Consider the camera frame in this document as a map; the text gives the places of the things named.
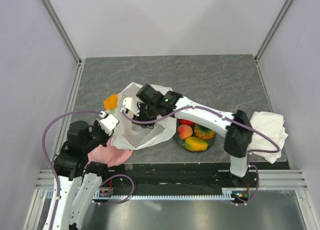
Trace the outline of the fake yellow green mango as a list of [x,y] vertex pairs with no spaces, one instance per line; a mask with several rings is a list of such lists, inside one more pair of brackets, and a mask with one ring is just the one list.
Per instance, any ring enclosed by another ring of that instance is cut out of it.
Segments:
[[208,142],[204,139],[190,136],[185,139],[184,147],[191,152],[203,152],[206,151],[208,148]]

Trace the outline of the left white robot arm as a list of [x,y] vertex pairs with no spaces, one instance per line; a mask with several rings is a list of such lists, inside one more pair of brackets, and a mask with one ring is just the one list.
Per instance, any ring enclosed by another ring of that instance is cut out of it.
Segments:
[[98,187],[110,181],[108,166],[89,162],[88,154],[106,146],[118,120],[96,120],[93,125],[80,120],[70,124],[67,140],[54,161],[56,172],[45,230],[80,230]]

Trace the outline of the white plastic bag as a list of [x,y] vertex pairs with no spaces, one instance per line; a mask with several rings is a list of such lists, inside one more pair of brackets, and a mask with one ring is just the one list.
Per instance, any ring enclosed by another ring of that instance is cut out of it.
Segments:
[[121,112],[122,102],[125,98],[137,100],[136,93],[142,88],[141,84],[131,82],[117,94],[118,103],[112,114],[119,120],[116,126],[111,145],[122,150],[140,150],[152,147],[170,140],[176,133],[177,120],[168,117],[156,122],[153,129],[142,128],[126,119]]

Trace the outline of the fake red bell pepper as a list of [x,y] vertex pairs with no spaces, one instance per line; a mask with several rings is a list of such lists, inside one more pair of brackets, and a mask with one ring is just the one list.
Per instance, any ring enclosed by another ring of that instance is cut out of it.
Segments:
[[181,125],[188,125],[188,126],[194,126],[196,123],[190,120],[186,120],[186,119],[180,119],[179,120]]

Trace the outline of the fake fruit green leaves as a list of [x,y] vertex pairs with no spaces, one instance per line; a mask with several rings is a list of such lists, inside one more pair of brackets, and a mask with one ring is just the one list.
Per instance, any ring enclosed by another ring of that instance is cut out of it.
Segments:
[[212,129],[209,129],[205,126],[195,124],[194,126],[194,134],[197,138],[203,139],[203,140],[210,140],[216,136],[216,132]]

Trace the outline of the fake peach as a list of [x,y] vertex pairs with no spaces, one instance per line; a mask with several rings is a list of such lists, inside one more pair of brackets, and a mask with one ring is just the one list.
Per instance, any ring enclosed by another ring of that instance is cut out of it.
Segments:
[[182,124],[177,128],[177,135],[180,139],[185,140],[193,135],[193,128],[189,125]]

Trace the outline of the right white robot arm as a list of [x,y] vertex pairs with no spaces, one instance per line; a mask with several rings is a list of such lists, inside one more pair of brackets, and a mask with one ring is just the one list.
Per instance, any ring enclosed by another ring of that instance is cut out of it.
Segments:
[[224,147],[230,156],[229,181],[235,187],[247,181],[247,148],[252,141],[248,116],[216,110],[183,96],[175,91],[162,94],[151,85],[142,86],[132,100],[126,100],[127,109],[133,113],[133,123],[152,126],[168,117],[184,119],[215,131],[224,137]]

